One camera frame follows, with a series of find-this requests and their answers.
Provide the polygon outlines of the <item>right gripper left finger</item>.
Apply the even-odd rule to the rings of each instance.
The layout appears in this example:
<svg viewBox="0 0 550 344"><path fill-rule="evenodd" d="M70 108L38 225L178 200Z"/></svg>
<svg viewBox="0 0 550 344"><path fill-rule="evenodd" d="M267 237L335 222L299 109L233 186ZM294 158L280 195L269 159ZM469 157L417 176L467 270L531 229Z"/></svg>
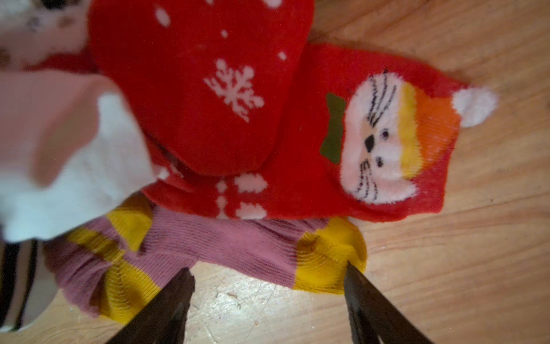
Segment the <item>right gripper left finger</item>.
<svg viewBox="0 0 550 344"><path fill-rule="evenodd" d="M107 344L183 343L194 291L194 276L181 269Z"/></svg>

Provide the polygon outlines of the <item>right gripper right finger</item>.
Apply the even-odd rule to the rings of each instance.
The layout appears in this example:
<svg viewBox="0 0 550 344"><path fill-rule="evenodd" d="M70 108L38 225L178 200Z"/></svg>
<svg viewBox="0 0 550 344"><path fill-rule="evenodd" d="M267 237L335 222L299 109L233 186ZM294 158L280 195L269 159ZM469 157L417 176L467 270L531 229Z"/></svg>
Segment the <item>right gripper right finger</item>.
<svg viewBox="0 0 550 344"><path fill-rule="evenodd" d="M344 288L354 344L433 344L351 263Z"/></svg>

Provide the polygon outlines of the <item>white striped sock at back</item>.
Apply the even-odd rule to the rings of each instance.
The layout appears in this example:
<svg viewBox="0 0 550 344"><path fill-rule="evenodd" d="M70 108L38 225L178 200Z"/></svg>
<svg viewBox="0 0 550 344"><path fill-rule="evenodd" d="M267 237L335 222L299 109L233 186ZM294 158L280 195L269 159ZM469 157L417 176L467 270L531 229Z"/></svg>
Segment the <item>white striped sock at back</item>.
<svg viewBox="0 0 550 344"><path fill-rule="evenodd" d="M46 311L57 291L40 241L1 241L1 332L30 327Z"/></svg>

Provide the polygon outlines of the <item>white striped sock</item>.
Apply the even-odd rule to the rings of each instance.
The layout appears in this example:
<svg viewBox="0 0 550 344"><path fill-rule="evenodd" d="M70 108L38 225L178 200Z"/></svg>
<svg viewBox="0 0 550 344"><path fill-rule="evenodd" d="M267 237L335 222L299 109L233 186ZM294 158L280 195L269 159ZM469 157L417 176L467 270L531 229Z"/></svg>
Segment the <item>white striped sock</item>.
<svg viewBox="0 0 550 344"><path fill-rule="evenodd" d="M30 327L46 311L57 291L40 241L1 241L1 332Z"/></svg>
<svg viewBox="0 0 550 344"><path fill-rule="evenodd" d="M153 183L146 140L107 77L1 74L1 234L57 237Z"/></svg>

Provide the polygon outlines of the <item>red cat face sock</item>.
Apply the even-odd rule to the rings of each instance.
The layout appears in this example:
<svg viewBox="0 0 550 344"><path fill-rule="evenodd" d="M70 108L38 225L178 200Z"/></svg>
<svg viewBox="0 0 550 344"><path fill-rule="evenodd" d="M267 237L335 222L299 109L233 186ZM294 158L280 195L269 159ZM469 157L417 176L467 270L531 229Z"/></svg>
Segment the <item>red cat face sock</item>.
<svg viewBox="0 0 550 344"><path fill-rule="evenodd" d="M73 29L130 103L168 175L143 189L218 219L442 209L462 128L496 109L489 89L381 52L313 44L313 1L38 1L30 22Z"/></svg>

